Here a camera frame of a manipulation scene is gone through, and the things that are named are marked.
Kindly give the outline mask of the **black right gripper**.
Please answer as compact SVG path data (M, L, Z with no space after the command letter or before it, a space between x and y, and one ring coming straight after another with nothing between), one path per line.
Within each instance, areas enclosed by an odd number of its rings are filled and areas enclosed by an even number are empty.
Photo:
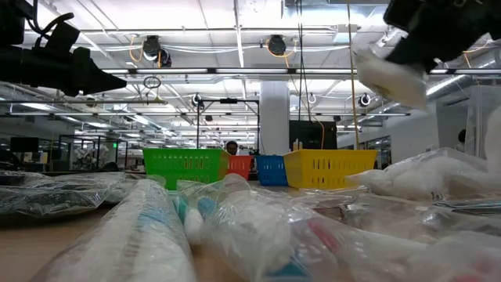
M500 0L391 0L384 22L407 33L384 59L429 73L485 34L500 38Z

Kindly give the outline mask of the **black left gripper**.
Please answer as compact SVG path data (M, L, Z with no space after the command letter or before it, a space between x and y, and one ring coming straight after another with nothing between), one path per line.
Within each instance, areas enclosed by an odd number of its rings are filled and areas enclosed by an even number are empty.
M78 47L72 54L45 48L1 47L1 81L63 89L67 96L122 89L127 82L97 67L90 50Z

